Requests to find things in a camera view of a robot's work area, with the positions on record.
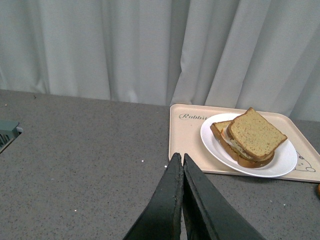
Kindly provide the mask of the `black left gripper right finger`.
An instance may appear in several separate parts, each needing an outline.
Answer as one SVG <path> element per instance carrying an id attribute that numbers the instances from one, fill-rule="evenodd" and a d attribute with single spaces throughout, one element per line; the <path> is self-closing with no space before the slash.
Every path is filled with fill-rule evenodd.
<path id="1" fill-rule="evenodd" d="M 184 155 L 183 216 L 189 240 L 263 240 L 264 237 Z"/>

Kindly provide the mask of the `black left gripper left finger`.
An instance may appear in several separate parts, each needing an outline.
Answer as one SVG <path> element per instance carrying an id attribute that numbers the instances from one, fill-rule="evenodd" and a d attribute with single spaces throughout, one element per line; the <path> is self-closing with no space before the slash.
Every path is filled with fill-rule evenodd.
<path id="1" fill-rule="evenodd" d="M 179 240 L 181 236 L 184 169 L 174 153 L 148 205 L 125 235 L 125 240 Z"/>

